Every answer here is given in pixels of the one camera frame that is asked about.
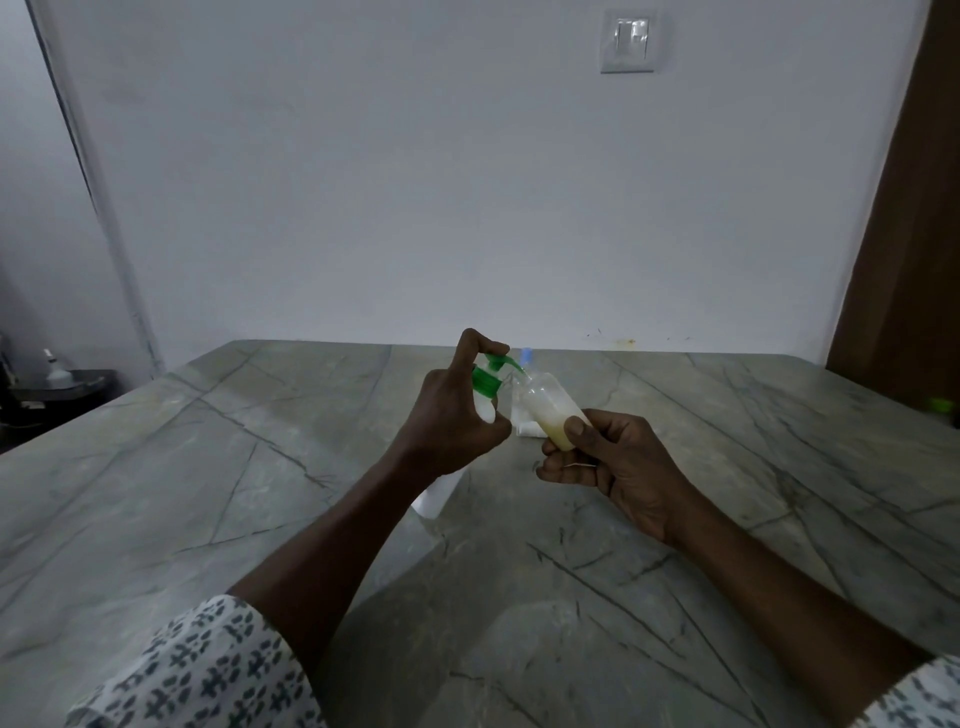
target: marble table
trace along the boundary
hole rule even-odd
[[[322,513],[450,356],[238,341],[0,457],[0,724],[61,725]],[[583,406],[645,415],[793,564],[960,652],[960,433],[787,356],[537,361]],[[436,521],[404,517],[315,676],[333,728],[824,724],[683,557],[539,482],[539,445],[511,438]]]

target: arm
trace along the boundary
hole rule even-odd
[[[598,488],[641,531],[686,554],[835,725],[849,725],[932,659],[727,518],[684,477],[645,420],[601,410],[586,414],[595,428],[567,420],[566,434],[577,449],[559,452],[547,442],[538,476]]]
[[[303,668],[319,661],[367,569],[404,512],[437,477],[454,473],[510,435],[497,414],[488,425],[473,407],[477,354],[505,344],[473,329],[449,369],[430,372],[407,422],[384,456],[332,508],[230,588],[283,636]]]

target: white wall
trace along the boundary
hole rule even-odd
[[[464,325],[822,360],[927,7],[672,0],[611,77],[598,0],[46,1],[170,366]]]
[[[0,331],[21,371],[50,347],[150,377],[23,0],[0,0]]]

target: switch plate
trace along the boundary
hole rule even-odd
[[[600,73],[649,73],[660,59],[660,24],[654,11],[604,11]]]

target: patterned sleeve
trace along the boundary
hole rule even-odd
[[[293,651],[260,614],[217,596],[174,619],[67,714],[66,728],[325,728]]]
[[[960,659],[938,657],[918,667],[852,728],[960,728]]]

